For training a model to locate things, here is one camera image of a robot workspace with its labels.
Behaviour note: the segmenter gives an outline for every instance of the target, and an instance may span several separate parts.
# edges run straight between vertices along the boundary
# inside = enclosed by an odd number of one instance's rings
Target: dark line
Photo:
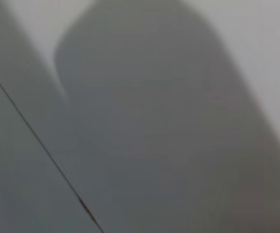
[[[15,108],[15,110],[17,111],[17,113],[19,114],[19,116],[21,117],[21,119],[24,121],[24,123],[27,125],[27,127],[29,128],[29,130],[31,131],[31,133],[34,135],[34,137],[37,139],[37,141],[39,142],[39,144],[41,145],[41,147],[43,148],[43,150],[46,152],[46,154],[48,155],[48,157],[50,158],[50,160],[53,162],[54,166],[58,169],[59,173],[62,175],[63,179],[67,182],[67,184],[69,185],[70,189],[72,190],[72,192],[76,195],[76,197],[78,198],[79,202],[81,203],[82,207],[84,208],[84,210],[86,211],[86,213],[89,215],[89,217],[91,218],[91,220],[96,224],[96,226],[98,227],[98,229],[101,231],[101,233],[105,233],[103,231],[103,229],[101,228],[101,226],[99,225],[98,221],[96,220],[96,218],[94,217],[94,215],[91,213],[91,211],[88,209],[88,207],[86,206],[86,204],[83,202],[83,200],[81,199],[81,197],[79,196],[79,194],[77,193],[77,191],[75,190],[75,188],[73,187],[73,185],[71,184],[71,182],[68,180],[68,178],[66,177],[66,175],[64,174],[64,172],[61,170],[61,168],[59,167],[59,165],[57,164],[57,162],[53,159],[53,156],[51,155],[51,153],[47,150],[47,148],[45,147],[44,143],[41,141],[41,139],[37,136],[36,132],[33,130],[32,126],[30,125],[30,123],[26,120],[26,118],[23,116],[23,114],[21,113],[21,111],[19,110],[19,108],[17,107],[17,105],[15,104],[15,102],[11,99],[10,95],[8,94],[8,92],[4,89],[4,87],[2,86],[2,84],[0,83],[0,88],[1,90],[4,92],[4,94],[6,95],[6,97],[9,99],[9,101],[11,102],[11,104],[13,105],[13,107]]]

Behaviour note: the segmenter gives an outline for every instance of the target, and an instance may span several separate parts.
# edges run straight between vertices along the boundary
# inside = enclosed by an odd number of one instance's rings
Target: thin black line
[[[34,137],[37,139],[37,141],[39,142],[39,144],[41,145],[41,147],[43,148],[43,150],[46,152],[46,154],[48,155],[48,157],[50,158],[50,160],[52,161],[52,163],[55,165],[55,167],[58,169],[59,173],[62,175],[63,179],[67,182],[67,184],[69,185],[70,189],[72,190],[72,192],[76,195],[76,197],[78,198],[79,202],[81,203],[82,207],[84,208],[84,210],[86,211],[86,213],[89,215],[89,217],[91,218],[91,220],[96,224],[96,226],[98,227],[98,229],[101,231],[101,233],[105,233],[103,231],[103,229],[101,228],[101,226],[99,225],[98,221],[96,220],[96,218],[94,217],[94,215],[92,214],[92,212],[88,209],[88,207],[86,206],[86,204],[83,202],[83,200],[81,199],[80,195],[77,193],[77,191],[75,190],[75,188],[73,187],[73,185],[71,184],[71,182],[68,180],[68,178],[66,177],[66,175],[64,174],[64,172],[61,170],[61,168],[59,167],[59,165],[57,164],[57,162],[53,159],[53,156],[51,155],[51,153],[47,150],[47,148],[45,147],[44,143],[41,141],[41,139],[37,136],[36,132],[33,130],[32,126],[30,125],[30,123],[26,120],[26,118],[23,116],[23,114],[21,113],[21,111],[19,110],[19,108],[17,107],[17,105],[15,104],[15,102],[11,99],[10,95],[7,93],[7,91],[4,89],[4,87],[2,86],[2,84],[0,83],[0,88],[1,90],[4,92],[4,94],[6,95],[6,97],[9,99],[9,101],[11,102],[11,104],[13,105],[13,107],[15,108],[15,110],[17,111],[17,113],[19,114],[19,116],[22,118],[22,120],[24,121],[24,123],[27,125],[27,127],[29,128],[29,130],[31,131],[31,133],[34,135]]]

